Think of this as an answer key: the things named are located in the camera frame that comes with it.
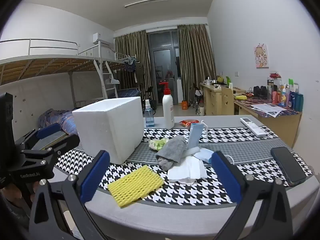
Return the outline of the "person's left hand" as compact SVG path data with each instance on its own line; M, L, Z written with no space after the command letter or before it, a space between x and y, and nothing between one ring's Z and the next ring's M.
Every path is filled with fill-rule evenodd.
M36 193L38 187L39 187L38 181L33 183L33 194L30 195L31 201L34 200L35 193ZM22 208L22 199L23 199L22 193L14 184L10 184L9 186L1 189L1 194L12 204L14 204L17 207Z

